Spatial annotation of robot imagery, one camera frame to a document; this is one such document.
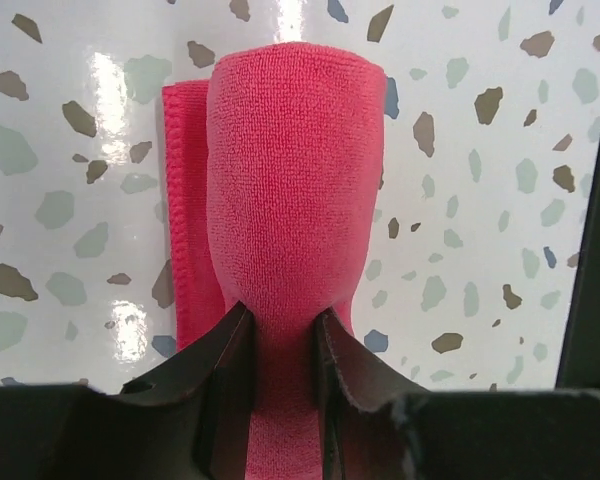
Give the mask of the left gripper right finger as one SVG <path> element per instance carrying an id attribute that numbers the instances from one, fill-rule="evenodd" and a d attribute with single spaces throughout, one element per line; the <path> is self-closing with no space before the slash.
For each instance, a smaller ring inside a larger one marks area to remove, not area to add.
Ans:
<path id="1" fill-rule="evenodd" d="M 325 479 L 600 479 L 600 390 L 430 391 L 314 323 Z"/>

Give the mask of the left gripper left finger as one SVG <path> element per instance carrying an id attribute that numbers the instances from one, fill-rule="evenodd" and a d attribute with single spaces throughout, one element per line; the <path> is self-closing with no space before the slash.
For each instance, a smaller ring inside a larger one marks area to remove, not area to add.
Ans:
<path id="1" fill-rule="evenodd" d="M 242 304 L 117 395 L 0 386 L 0 479 L 242 479 L 253 387 Z"/>

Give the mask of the pink towel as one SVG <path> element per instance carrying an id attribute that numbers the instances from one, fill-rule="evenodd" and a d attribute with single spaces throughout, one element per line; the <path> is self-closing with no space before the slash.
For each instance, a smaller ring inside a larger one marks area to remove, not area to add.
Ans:
<path id="1" fill-rule="evenodd" d="M 383 69 L 302 42 L 223 57 L 162 90 L 176 340 L 237 303 L 255 318 L 246 475 L 318 479 L 312 324 L 344 323 L 382 176 Z"/>

